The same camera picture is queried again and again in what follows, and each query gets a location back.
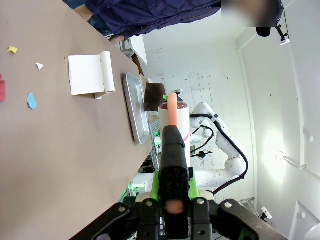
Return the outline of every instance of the screw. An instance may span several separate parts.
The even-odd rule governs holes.
[[[123,213],[126,209],[123,206],[121,206],[121,207],[119,207],[118,210],[119,210],[119,212]]]
[[[231,204],[230,202],[226,202],[226,203],[224,204],[224,206],[225,206],[227,209],[229,209],[229,208],[232,207],[232,204]]]
[[[202,205],[202,204],[205,203],[205,201],[204,201],[203,199],[198,199],[198,200],[196,201],[196,203],[199,204],[199,205]]]

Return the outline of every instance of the white ceiling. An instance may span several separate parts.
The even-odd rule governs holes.
[[[246,29],[236,14],[220,10],[216,14],[192,23],[181,23],[154,30],[143,36],[147,51],[220,41],[234,42]]]

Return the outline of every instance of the brown cloth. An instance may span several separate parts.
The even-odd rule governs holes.
[[[162,83],[146,83],[144,94],[144,110],[146,112],[158,112],[165,100],[166,95],[165,86]]]

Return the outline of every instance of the silver tray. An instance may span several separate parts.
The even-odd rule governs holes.
[[[128,72],[122,81],[134,140],[140,144],[144,144],[150,134],[148,117],[144,110],[145,99],[142,82],[139,78]]]

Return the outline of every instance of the purple jacket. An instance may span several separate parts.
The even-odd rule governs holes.
[[[209,17],[221,0],[88,0],[86,6],[113,34],[128,38]]]

